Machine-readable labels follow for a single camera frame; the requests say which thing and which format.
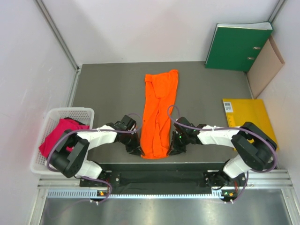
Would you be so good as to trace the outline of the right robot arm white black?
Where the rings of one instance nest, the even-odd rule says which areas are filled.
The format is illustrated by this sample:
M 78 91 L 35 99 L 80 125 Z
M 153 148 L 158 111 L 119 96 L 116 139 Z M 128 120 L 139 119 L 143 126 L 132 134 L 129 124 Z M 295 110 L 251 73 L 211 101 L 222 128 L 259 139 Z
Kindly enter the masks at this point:
M 238 155 L 225 162 L 219 172 L 219 181 L 231 185 L 242 173 L 253 170 L 268 172 L 277 165 L 277 144 L 252 122 L 240 127 L 217 127 L 200 124 L 197 127 L 185 117 L 174 121 L 168 155 L 186 152 L 189 144 L 219 145 L 236 149 Z

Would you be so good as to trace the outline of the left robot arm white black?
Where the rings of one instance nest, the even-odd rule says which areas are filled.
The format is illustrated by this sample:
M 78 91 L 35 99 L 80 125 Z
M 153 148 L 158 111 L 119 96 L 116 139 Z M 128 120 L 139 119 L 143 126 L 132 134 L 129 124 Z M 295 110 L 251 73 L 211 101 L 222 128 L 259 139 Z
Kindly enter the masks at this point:
M 84 177 L 96 186 L 103 185 L 106 174 L 99 164 L 87 159 L 89 150 L 104 144 L 122 143 L 129 154 L 145 154 L 140 144 L 137 123 L 130 116 L 124 115 L 121 120 L 96 129 L 64 131 L 47 157 L 47 168 L 66 178 Z

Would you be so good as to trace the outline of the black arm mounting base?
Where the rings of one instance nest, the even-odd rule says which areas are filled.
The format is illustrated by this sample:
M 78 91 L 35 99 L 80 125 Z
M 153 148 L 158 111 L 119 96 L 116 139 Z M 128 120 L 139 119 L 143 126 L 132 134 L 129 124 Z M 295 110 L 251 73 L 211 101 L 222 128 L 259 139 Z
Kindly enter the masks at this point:
M 214 189 L 236 189 L 245 175 L 231 179 L 222 163 L 103 164 L 99 178 L 111 184 L 113 194 L 208 194 Z

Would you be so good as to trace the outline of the orange t shirt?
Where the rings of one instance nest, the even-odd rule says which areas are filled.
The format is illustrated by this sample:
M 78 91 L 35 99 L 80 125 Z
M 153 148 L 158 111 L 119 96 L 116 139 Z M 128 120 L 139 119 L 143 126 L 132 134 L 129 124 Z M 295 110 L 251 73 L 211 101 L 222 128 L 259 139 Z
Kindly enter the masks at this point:
M 171 120 L 170 105 L 175 104 L 179 81 L 178 70 L 145 76 L 145 107 L 141 130 L 141 148 L 144 159 L 167 157 Z

